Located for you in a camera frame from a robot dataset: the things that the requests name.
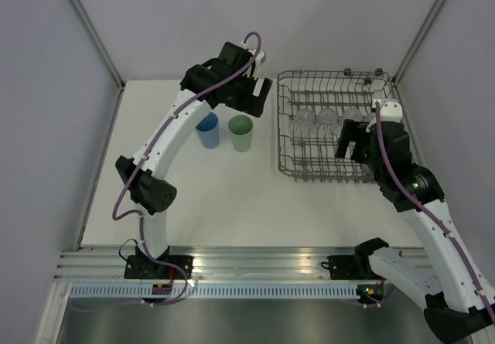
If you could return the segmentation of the green plastic cup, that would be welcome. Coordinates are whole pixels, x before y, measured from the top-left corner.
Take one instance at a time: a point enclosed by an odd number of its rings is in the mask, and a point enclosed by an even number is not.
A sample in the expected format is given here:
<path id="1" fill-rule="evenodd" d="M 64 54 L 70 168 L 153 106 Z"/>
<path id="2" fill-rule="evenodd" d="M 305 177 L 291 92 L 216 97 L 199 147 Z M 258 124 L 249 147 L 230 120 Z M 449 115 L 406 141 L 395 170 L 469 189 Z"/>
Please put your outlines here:
<path id="1" fill-rule="evenodd" d="M 247 115 L 236 115 L 228 121 L 228 131 L 236 152 L 247 152 L 251 148 L 254 122 Z"/>

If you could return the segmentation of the blue plastic cup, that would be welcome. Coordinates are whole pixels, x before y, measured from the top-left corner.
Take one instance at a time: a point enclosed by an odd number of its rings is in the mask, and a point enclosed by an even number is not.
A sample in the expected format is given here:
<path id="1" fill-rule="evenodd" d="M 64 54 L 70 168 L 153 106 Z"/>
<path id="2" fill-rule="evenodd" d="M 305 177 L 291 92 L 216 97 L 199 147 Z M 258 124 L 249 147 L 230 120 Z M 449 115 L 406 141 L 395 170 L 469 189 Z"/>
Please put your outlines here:
<path id="1" fill-rule="evenodd" d="M 196 133 L 206 149 L 214 149 L 220 142 L 219 118 L 210 112 L 197 126 Z"/>

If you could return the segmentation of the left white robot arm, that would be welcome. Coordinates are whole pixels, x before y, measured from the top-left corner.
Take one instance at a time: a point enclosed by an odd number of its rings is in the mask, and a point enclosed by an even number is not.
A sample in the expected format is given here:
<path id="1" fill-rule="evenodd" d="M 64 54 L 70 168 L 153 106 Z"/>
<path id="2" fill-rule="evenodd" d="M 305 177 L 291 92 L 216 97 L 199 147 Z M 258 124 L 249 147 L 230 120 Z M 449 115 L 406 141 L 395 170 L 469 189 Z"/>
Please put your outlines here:
<path id="1" fill-rule="evenodd" d="M 160 279 L 169 269 L 166 211 L 177 194 L 166 181 L 170 165 L 196 126 L 218 105 L 255 118 L 263 114 L 272 85 L 258 76 L 264 61 L 259 47 L 225 43 L 217 57 L 186 71 L 169 112 L 147 142 L 132 157 L 117 159 L 115 166 L 125 184 L 122 192 L 129 194 L 140 218 L 138 248 L 145 255 L 142 270 L 150 278 Z"/>

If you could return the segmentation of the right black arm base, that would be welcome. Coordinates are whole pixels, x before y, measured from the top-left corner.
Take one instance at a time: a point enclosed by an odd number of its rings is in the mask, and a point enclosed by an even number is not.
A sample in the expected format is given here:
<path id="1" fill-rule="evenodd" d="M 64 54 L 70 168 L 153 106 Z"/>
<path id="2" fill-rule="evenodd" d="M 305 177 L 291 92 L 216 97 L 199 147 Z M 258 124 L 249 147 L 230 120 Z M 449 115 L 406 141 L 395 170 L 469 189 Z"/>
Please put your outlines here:
<path id="1" fill-rule="evenodd" d="M 359 281 L 364 279 L 352 255 L 330 255 L 327 257 L 330 278 L 334 281 Z"/>

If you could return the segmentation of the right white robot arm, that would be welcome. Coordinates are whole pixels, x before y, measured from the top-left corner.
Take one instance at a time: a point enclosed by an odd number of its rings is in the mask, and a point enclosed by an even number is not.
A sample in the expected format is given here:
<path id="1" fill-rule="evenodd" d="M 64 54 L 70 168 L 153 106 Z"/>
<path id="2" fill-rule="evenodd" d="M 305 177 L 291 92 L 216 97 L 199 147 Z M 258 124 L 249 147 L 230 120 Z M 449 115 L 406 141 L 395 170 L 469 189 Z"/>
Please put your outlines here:
<path id="1" fill-rule="evenodd" d="M 335 156 L 344 157 L 349 144 L 354 145 L 351 160 L 371 170 L 382 195 L 421 241 L 436 276 L 409 264 L 380 238 L 355 247 L 355 273 L 390 281 L 422 310 L 443 343 L 458 342 L 493 325 L 494 287 L 461 240 L 436 177 L 413 162 L 404 125 L 346 120 Z"/>

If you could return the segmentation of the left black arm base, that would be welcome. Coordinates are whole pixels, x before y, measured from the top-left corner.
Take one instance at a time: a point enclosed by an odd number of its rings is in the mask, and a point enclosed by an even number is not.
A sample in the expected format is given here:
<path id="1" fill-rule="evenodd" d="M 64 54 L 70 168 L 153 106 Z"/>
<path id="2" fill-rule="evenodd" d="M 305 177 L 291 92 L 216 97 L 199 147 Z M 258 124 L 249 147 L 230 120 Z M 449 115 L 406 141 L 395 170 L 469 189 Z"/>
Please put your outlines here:
<path id="1" fill-rule="evenodd" d="M 191 255 L 169 255 L 167 263 L 182 268 L 186 276 L 190 278 L 193 271 L 193 260 Z M 184 276 L 174 267 L 154 263 L 147 257 L 131 255 L 126 262 L 124 279 L 184 280 Z"/>

